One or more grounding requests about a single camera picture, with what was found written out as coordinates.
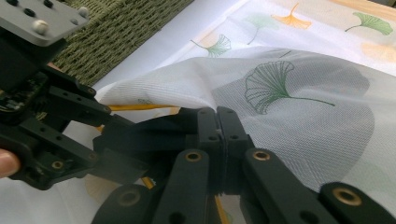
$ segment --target wicker surface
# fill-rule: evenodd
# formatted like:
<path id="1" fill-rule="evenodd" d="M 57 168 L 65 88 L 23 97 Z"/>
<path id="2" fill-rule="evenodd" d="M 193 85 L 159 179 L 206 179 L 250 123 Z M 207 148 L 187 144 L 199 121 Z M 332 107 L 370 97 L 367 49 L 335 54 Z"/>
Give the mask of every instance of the wicker surface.
<path id="1" fill-rule="evenodd" d="M 65 0 L 90 9 L 90 23 L 66 38 L 54 63 L 82 84 L 93 85 L 158 32 L 192 0 Z"/>

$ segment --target ginkgo leaf print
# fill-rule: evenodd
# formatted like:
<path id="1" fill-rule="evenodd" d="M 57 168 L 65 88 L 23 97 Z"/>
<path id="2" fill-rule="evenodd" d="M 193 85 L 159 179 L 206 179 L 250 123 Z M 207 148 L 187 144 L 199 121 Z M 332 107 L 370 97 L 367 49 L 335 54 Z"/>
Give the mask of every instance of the ginkgo leaf print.
<path id="1" fill-rule="evenodd" d="M 334 106 L 316 99 L 290 96 L 286 90 L 286 78 L 293 69 L 294 65 L 290 62 L 262 63 L 247 76 L 245 98 L 257 113 L 266 114 L 271 103 L 285 98 L 310 100 Z"/>
<path id="2" fill-rule="evenodd" d="M 251 42 L 253 42 L 253 40 L 256 38 L 257 34 L 259 33 L 260 29 L 264 27 L 273 28 L 273 29 L 278 28 L 277 25 L 273 22 L 273 20 L 271 20 L 269 16 L 261 13 L 249 15 L 244 19 L 244 21 L 250 22 L 256 28 L 256 32 L 253 38 L 251 38 L 251 40 L 247 43 L 248 45 L 251 44 Z"/>
<path id="3" fill-rule="evenodd" d="M 281 21 L 289 26 L 292 26 L 295 28 L 300 28 L 300 29 L 308 29 L 308 27 L 312 24 L 311 21 L 302 21 L 302 20 L 293 16 L 293 12 L 297 8 L 297 6 L 298 6 L 298 3 L 293 7 L 289 16 L 281 17 L 281 16 L 277 16 L 277 15 L 272 15 L 272 17 L 274 19 L 276 19 L 277 21 Z"/>
<path id="4" fill-rule="evenodd" d="M 353 15 L 361 19 L 361 24 L 349 27 L 348 29 L 346 29 L 346 32 L 352 28 L 356 28 L 360 26 L 377 30 L 381 32 L 383 35 L 389 35 L 390 33 L 393 32 L 393 29 L 390 27 L 389 23 L 387 21 L 382 21 L 378 17 L 363 14 L 361 12 L 354 12 Z"/>
<path id="5" fill-rule="evenodd" d="M 362 43 L 361 50 L 369 57 L 381 61 L 396 63 L 396 48 L 394 46 Z"/>
<path id="6" fill-rule="evenodd" d="M 195 43 L 193 40 L 191 42 L 202 49 L 206 49 L 209 52 L 209 57 L 212 58 L 219 57 L 221 54 L 231 49 L 231 41 L 225 35 L 220 35 L 219 40 L 214 45 L 207 48 Z"/>

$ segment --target green ginkgo leaf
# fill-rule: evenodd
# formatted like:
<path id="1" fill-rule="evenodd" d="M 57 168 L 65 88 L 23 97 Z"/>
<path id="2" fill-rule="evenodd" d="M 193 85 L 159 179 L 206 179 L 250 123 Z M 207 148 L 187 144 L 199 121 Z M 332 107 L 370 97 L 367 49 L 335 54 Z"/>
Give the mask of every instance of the green ginkgo leaf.
<path id="1" fill-rule="evenodd" d="M 252 25 L 254 25 L 256 27 L 256 32 L 253 36 L 253 38 L 247 43 L 248 45 L 253 42 L 253 40 L 256 38 L 257 33 L 260 31 L 260 29 L 267 27 L 267 28 L 273 28 L 273 29 L 277 29 L 277 25 L 274 23 L 274 20 L 265 15 L 265 14 L 261 14 L 261 13 L 257 13 L 257 14 L 251 14 L 248 17 L 246 17 L 244 19 L 244 21 L 250 22 Z"/>
<path id="2" fill-rule="evenodd" d="M 191 42 L 202 49 L 206 49 L 209 53 L 209 57 L 212 58 L 219 57 L 221 54 L 231 49 L 231 41 L 225 35 L 220 35 L 219 40 L 216 42 L 216 44 L 207 48 L 195 43 L 194 41 Z"/>
<path id="3" fill-rule="evenodd" d="M 361 19 L 361 24 L 352 26 L 348 29 L 346 29 L 346 32 L 352 28 L 363 26 L 363 27 L 368 27 L 374 30 L 377 30 L 381 32 L 383 35 L 389 35 L 390 33 L 393 32 L 393 29 L 390 27 L 390 24 L 387 21 L 383 21 L 379 19 L 378 17 L 370 16 L 367 14 L 363 14 L 361 12 L 354 12 L 353 15 L 359 17 Z"/>
<path id="4" fill-rule="evenodd" d="M 292 97 L 286 90 L 286 77 L 294 69 L 290 62 L 270 62 L 259 64 L 246 79 L 245 98 L 259 114 L 266 114 L 268 106 L 279 99 L 300 99 L 327 103 L 321 100 Z"/>

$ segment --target green woven basket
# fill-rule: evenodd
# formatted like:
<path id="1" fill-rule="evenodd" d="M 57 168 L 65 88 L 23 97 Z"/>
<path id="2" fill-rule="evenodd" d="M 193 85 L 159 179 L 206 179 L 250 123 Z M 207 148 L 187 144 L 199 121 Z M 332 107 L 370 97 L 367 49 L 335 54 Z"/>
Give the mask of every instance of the green woven basket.
<path id="1" fill-rule="evenodd" d="M 90 23 L 66 38 L 68 45 L 54 63 L 91 86 L 192 1 L 65 0 L 70 7 L 87 7 Z"/>

